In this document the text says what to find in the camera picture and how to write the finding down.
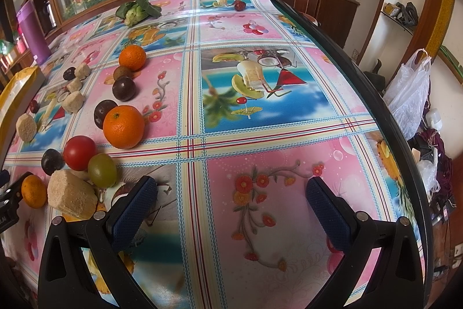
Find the purple thermos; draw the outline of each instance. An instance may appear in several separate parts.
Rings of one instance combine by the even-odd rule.
[[[18,11],[18,23],[26,37],[32,56],[38,65],[43,64],[52,55],[34,12],[34,5],[28,0]]]

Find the small orange citrus fruit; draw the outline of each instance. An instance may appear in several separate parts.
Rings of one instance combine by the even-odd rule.
[[[116,148],[128,149],[142,140],[144,119],[141,113],[131,105],[112,108],[103,122],[103,134]]]
[[[139,45],[126,46],[119,54],[119,65],[126,66],[132,71],[139,70],[146,61],[146,52]]]
[[[39,209],[47,202],[47,188],[36,175],[29,175],[24,179],[21,194],[24,202],[33,209]]]

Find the kiwi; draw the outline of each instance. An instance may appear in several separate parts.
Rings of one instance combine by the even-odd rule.
[[[127,76],[128,78],[132,78],[132,71],[126,66],[119,66],[114,70],[113,78],[116,81],[123,76]]]

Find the table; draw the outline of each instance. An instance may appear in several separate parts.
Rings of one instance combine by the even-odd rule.
[[[316,39],[291,10],[283,13],[284,5],[243,1],[246,9],[237,12],[234,0],[150,0],[163,8],[157,20],[127,28],[111,10],[58,37],[35,97],[39,132],[31,143],[14,138],[4,162],[12,181],[30,171],[48,182],[40,167],[44,151],[63,150],[75,135],[91,137],[119,167],[119,182],[99,209],[109,209],[142,175],[154,177],[161,184],[157,205],[123,257],[159,308],[304,308],[341,258],[307,205],[304,185],[314,175],[354,211],[387,221],[408,216],[427,271],[423,212],[409,178],[416,171],[402,168],[409,154],[403,138],[385,140],[378,128],[384,121],[373,110],[382,106],[387,120],[385,105],[359,97],[344,74],[352,83],[359,79],[343,74],[347,62],[328,57],[326,42],[320,49],[315,26],[306,29]],[[131,43],[148,55],[135,73],[138,94],[128,102],[146,126],[138,146],[120,150],[96,127],[93,110],[115,100],[112,73]],[[60,105],[67,96],[63,72],[81,62],[92,73],[81,90],[83,108],[70,115]],[[251,99],[255,91],[239,87],[236,75],[262,97]],[[390,124],[381,125],[385,134]],[[46,232],[60,213],[21,202],[18,214],[2,243],[36,290]],[[100,293],[114,303],[86,258]],[[375,250],[349,302],[361,296],[377,258]]]

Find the red flower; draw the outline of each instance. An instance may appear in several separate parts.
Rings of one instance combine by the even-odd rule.
[[[161,119],[162,115],[163,115],[162,112],[154,111],[150,114],[148,119],[150,120],[150,122],[157,122]]]
[[[247,175],[241,175],[235,181],[235,188],[241,194],[247,194],[252,190],[252,179]]]
[[[250,260],[250,261],[258,261],[259,257],[256,253],[248,253],[245,255],[245,258]]]
[[[256,178],[256,184],[260,188],[265,188],[269,184],[269,177],[266,175],[258,175]]]
[[[283,258],[278,261],[278,269],[283,272],[286,271],[286,261]]]
[[[321,176],[323,174],[323,169],[325,166],[323,164],[314,165],[312,168],[313,175]]]
[[[267,199],[267,195],[266,194],[259,194],[258,197],[256,198],[256,202],[257,203],[262,203],[264,200]]]
[[[266,226],[274,226],[276,224],[275,220],[271,216],[268,216],[268,215],[262,215],[262,222]]]
[[[240,232],[236,232],[231,235],[231,238],[235,241],[241,241],[244,240],[245,235]]]

